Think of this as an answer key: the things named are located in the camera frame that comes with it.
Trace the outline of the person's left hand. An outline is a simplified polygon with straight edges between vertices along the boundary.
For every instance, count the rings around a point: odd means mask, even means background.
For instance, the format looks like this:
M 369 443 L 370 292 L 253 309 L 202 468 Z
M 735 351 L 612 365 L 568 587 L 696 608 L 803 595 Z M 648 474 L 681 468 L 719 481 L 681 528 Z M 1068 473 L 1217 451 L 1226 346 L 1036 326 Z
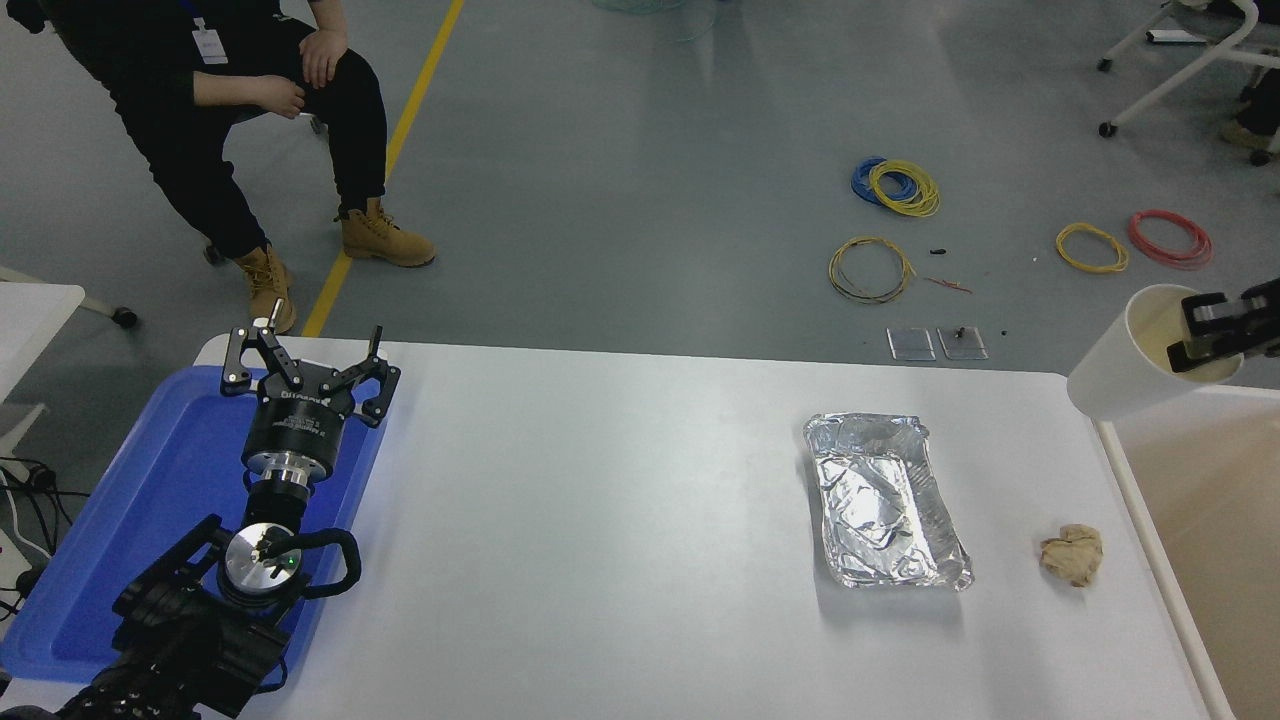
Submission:
M 314 88 L 324 88 L 334 81 L 337 67 L 349 49 L 347 31 L 317 28 L 300 41 L 300 59 L 303 82 Z

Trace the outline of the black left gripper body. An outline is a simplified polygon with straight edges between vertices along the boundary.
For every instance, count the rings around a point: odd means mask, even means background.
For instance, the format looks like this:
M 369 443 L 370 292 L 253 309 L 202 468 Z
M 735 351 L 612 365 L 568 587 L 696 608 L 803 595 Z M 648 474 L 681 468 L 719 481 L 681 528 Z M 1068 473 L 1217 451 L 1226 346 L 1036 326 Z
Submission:
M 259 402 L 243 447 L 243 465 L 264 473 L 268 459 L 302 457 L 311 473 L 334 471 L 346 420 L 355 410 L 352 388 L 334 378 L 306 380 L 301 389 L 283 375 L 259 380 Z

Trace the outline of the person's right hand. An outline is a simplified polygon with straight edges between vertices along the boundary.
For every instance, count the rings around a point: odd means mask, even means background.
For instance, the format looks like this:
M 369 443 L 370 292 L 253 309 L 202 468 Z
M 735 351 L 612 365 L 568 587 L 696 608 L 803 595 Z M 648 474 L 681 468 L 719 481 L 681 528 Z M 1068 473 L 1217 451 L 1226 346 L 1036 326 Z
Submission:
M 287 119 L 297 118 L 305 109 L 305 90 L 292 79 L 280 76 L 248 78 L 250 101 L 271 114 Z

